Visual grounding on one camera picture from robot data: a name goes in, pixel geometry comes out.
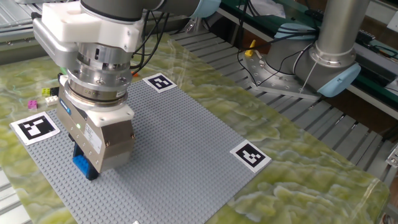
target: screw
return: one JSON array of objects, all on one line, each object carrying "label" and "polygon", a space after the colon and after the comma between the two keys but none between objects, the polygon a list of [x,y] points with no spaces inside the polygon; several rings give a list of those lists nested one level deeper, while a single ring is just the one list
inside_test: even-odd
[{"label": "screw", "polygon": [[104,84],[105,84],[104,80],[97,80],[96,82],[97,82],[97,84],[99,84],[99,85],[104,85]]}]

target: yellow lego brick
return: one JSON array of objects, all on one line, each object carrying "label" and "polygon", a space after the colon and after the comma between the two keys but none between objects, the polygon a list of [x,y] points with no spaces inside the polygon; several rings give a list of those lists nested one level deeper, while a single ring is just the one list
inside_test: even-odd
[{"label": "yellow lego brick", "polygon": [[50,96],[50,88],[43,88],[42,96]]}]

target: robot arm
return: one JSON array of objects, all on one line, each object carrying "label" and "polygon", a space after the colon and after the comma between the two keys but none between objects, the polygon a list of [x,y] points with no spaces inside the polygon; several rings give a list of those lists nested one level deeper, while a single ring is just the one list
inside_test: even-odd
[{"label": "robot arm", "polygon": [[[135,138],[134,112],[125,102],[132,80],[130,60],[145,23],[143,9],[207,17],[220,2],[81,0],[44,4],[42,18],[33,21],[34,35],[54,62],[67,69],[67,75],[60,77],[57,116],[75,140],[74,161],[85,161],[89,173],[97,175],[128,162]],[[97,176],[85,175],[88,179]]]}]

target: white label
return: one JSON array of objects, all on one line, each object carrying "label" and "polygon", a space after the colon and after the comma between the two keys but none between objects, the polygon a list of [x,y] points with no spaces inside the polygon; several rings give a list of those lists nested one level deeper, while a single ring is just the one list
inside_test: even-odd
[{"label": "white label", "polygon": [[101,152],[102,141],[88,124],[86,124],[85,137],[91,146],[93,146],[94,150],[99,154]]},{"label": "white label", "polygon": [[10,125],[26,146],[52,137],[60,132],[57,125],[46,112],[21,119]]},{"label": "white label", "polygon": [[257,172],[264,168],[271,162],[271,158],[251,144],[248,140],[243,141],[236,146],[231,152],[238,158],[246,167],[253,172]]},{"label": "white label", "polygon": [[177,85],[174,84],[169,78],[165,75],[158,73],[151,77],[143,78],[143,80],[152,88],[154,88],[158,93],[162,93],[167,90],[171,90]]},{"label": "white label", "polygon": [[126,93],[126,90],[119,91],[119,92],[116,93],[116,97],[123,96],[125,93]]}]

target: silver metal cylinder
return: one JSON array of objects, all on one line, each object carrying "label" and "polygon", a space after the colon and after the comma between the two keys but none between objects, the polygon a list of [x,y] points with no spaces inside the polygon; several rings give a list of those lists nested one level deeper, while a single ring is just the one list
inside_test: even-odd
[{"label": "silver metal cylinder", "polygon": [[132,53],[123,49],[100,44],[78,44],[78,70],[69,70],[68,96],[76,102],[84,98],[93,106],[114,105],[114,102],[126,100],[127,87],[130,85],[130,58]]},{"label": "silver metal cylinder", "polygon": [[370,0],[328,0],[317,47],[327,54],[344,54],[354,46]]}]

